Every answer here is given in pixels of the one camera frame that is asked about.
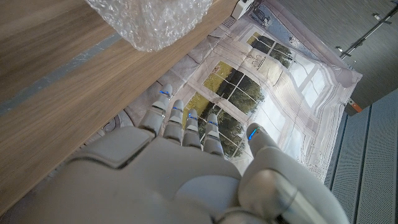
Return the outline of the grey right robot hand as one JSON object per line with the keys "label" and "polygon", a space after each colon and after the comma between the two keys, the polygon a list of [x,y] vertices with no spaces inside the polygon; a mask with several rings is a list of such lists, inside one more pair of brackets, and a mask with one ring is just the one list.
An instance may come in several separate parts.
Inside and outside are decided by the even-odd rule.
{"label": "grey right robot hand", "polygon": [[340,203],[257,123],[245,172],[224,158],[219,123],[205,138],[165,85],[139,126],[107,134],[67,160],[2,223],[347,223]]}

